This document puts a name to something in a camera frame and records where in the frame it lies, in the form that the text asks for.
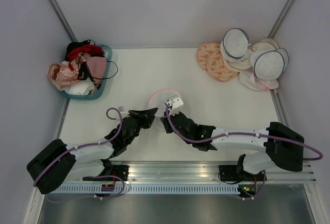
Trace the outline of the white mesh bag blue trim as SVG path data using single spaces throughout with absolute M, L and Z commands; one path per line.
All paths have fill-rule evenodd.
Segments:
M 241 28 L 232 28 L 225 33 L 221 42 L 221 49 L 224 58 L 234 63 L 245 59 L 248 45 L 248 34 Z

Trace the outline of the aluminium frame post right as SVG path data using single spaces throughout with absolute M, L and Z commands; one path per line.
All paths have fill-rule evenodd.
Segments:
M 279 28 L 281 27 L 284 19 L 286 18 L 288 12 L 290 11 L 293 3 L 295 2 L 295 0 L 286 0 L 283 8 L 281 9 L 274 25 L 272 26 L 269 34 L 268 34 L 268 38 L 273 39 L 276 35 L 276 33 L 278 32 Z

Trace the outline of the red lace bra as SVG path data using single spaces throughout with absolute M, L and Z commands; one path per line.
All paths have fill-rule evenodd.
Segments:
M 97 45 L 83 45 L 78 48 L 73 49 L 69 54 L 68 54 L 68 60 L 72 61 L 74 60 L 79 53 L 83 54 L 89 54 L 90 56 L 103 56 L 104 51 L 100 46 Z

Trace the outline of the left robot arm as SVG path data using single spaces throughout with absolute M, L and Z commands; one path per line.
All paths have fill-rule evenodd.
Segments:
M 108 160 L 120 156 L 137 138 L 142 129 L 149 129 L 155 119 L 157 108 L 127 112 L 109 108 L 119 124 L 103 138 L 88 143 L 66 144 L 61 139 L 50 142 L 26 166 L 33 179 L 33 186 L 46 195 L 62 183 L 99 178 L 106 181 L 112 176 Z

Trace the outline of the floral peach laundry bag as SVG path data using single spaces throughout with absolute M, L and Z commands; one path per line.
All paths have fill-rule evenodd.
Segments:
M 215 58 L 219 60 L 222 58 L 220 51 L 220 43 L 210 42 L 202 44 L 196 52 L 196 58 L 203 70 L 206 70 L 208 60 Z

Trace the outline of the black bra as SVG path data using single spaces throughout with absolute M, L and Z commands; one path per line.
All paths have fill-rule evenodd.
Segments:
M 87 68 L 87 61 L 91 58 L 91 57 L 105 57 L 105 51 L 104 51 L 104 55 L 103 56 L 90 56 L 89 54 L 83 54 L 83 53 L 79 53 L 78 56 L 72 60 L 72 61 L 69 61 L 68 60 L 68 54 L 75 48 L 78 48 L 80 46 L 83 46 L 83 45 L 96 45 L 95 43 L 91 44 L 91 40 L 85 40 L 85 41 L 82 41 L 82 42 L 71 42 L 68 46 L 67 46 L 67 49 L 66 49 L 66 53 L 65 53 L 65 58 L 64 60 L 67 61 L 69 63 L 69 66 L 73 66 L 73 65 L 76 65 L 78 67 L 78 70 L 79 70 L 79 74 L 78 74 L 78 79 L 79 80 L 87 80 L 88 78 L 94 82 L 94 83 L 99 83 L 101 82 L 102 80 L 107 80 L 107 79 L 111 79 L 113 78 L 117 72 L 118 72 L 118 66 L 112 62 L 111 60 L 107 60 L 107 66 L 111 63 L 113 63 L 116 67 L 116 72 L 113 76 L 111 77 L 103 77 L 102 80 L 99 80 L 99 81 L 95 81 L 89 74 L 89 71 L 88 71 L 88 68 Z

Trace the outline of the aluminium frame post left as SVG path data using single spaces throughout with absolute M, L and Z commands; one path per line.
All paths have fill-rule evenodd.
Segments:
M 68 20 L 66 19 L 60 5 L 58 4 L 57 0 L 48 0 L 51 8 L 53 9 L 53 11 L 56 14 L 56 17 L 58 18 L 59 22 L 62 24 L 66 34 L 69 36 L 70 40 L 72 42 L 77 42 L 77 38 L 68 22 Z

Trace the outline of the white bra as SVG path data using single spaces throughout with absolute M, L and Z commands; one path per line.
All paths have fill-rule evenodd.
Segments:
M 80 81 L 63 90 L 69 95 L 87 95 L 94 89 L 94 84 L 89 81 Z

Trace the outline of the flat white bag pink trim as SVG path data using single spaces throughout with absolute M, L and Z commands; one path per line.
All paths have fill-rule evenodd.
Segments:
M 278 81 L 275 80 L 262 80 L 255 76 L 251 69 L 243 70 L 239 73 L 241 83 L 254 91 L 270 91 L 279 87 Z

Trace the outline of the teal plastic basket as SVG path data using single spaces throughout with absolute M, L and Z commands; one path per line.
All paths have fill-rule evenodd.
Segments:
M 90 42 L 70 43 L 64 61 L 54 63 L 48 69 L 50 82 L 67 99 L 98 99 L 104 91 L 106 80 L 110 79 L 112 49 Z

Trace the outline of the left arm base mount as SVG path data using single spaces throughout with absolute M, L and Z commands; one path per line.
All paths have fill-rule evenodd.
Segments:
M 107 166 L 99 176 L 83 177 L 83 181 L 127 181 L 129 173 L 128 165 Z

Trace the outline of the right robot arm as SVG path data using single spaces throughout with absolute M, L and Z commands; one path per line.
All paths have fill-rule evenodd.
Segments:
M 279 122 L 271 122 L 266 128 L 239 131 L 197 124 L 183 113 L 160 120 L 166 133 L 176 133 L 203 152 L 251 150 L 252 154 L 242 154 L 238 159 L 235 173 L 241 180 L 276 167 L 295 173 L 303 169 L 304 138 Z

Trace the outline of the large white bag blue trim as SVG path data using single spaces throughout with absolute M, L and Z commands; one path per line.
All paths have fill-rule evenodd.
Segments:
M 257 50 L 250 56 L 254 75 L 262 80 L 275 80 L 287 68 L 289 55 L 286 49 Z

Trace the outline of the dusty pink bra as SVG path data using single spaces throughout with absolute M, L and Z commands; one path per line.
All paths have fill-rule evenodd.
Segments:
M 95 81 L 103 79 L 107 68 L 107 59 L 105 57 L 91 57 L 86 65 L 90 76 Z

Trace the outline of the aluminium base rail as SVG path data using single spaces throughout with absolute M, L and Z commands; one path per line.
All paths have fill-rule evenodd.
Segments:
M 220 165 L 234 165 L 233 161 L 213 162 L 134 162 L 113 161 L 113 165 L 127 165 L 130 183 L 215 183 Z M 316 183 L 316 176 L 309 163 L 303 164 L 299 173 L 279 168 L 266 170 L 267 184 L 308 184 Z

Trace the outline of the aluminium frame post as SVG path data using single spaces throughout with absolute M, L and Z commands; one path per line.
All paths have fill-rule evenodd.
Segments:
M 53 11 L 56 14 L 56 17 L 58 18 L 59 22 L 62 24 L 66 34 L 69 36 L 70 40 L 72 42 L 77 42 L 77 38 L 68 22 L 68 20 L 66 19 L 60 5 L 58 4 L 57 0 L 48 0 L 51 8 L 53 9 Z
M 272 26 L 269 34 L 268 34 L 268 38 L 273 39 L 276 35 L 276 33 L 278 32 L 279 28 L 281 27 L 284 19 L 286 18 L 288 12 L 290 11 L 293 3 L 295 2 L 295 0 L 286 0 L 283 8 L 281 9 L 274 25 Z

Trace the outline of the cream laundry bag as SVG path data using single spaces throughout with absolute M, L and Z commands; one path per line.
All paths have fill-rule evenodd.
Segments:
M 271 39 L 263 39 L 260 42 L 249 46 L 243 58 L 241 60 L 234 59 L 233 62 L 229 60 L 229 55 L 225 52 L 223 43 L 221 43 L 220 50 L 223 57 L 223 62 L 230 71 L 240 72 L 242 70 L 247 70 L 252 67 L 250 64 L 250 57 L 253 52 L 256 52 L 258 50 L 264 51 L 278 49 L 277 44 L 274 41 L 269 43 L 270 41 Z

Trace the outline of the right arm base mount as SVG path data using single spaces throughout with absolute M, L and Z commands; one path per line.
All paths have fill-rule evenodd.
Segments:
M 243 167 L 238 165 L 219 165 L 218 178 L 221 182 L 227 184 L 236 184 L 248 180 Z

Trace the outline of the aluminium side rail right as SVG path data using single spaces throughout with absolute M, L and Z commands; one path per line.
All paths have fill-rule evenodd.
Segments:
M 278 122 L 271 122 L 270 138 L 266 143 L 266 152 L 280 168 L 288 171 L 301 171 L 303 164 L 304 138 L 291 130 L 278 91 L 270 91 Z

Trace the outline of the peach satin bra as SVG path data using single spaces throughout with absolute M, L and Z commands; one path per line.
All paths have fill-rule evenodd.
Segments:
M 63 91 L 64 88 L 79 82 L 78 74 L 79 70 L 76 65 L 69 66 L 69 64 L 63 63 L 51 64 L 47 72 L 50 82 L 59 91 Z

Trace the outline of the white mesh bag pink zipper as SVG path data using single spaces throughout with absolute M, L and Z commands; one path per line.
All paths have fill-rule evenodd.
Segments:
M 179 91 L 175 89 L 172 88 L 161 89 L 150 96 L 150 98 L 147 101 L 148 108 L 149 109 L 157 108 L 158 110 L 155 116 L 163 117 L 163 114 L 166 109 L 166 102 L 174 96 L 178 96 L 179 98 L 182 97 Z

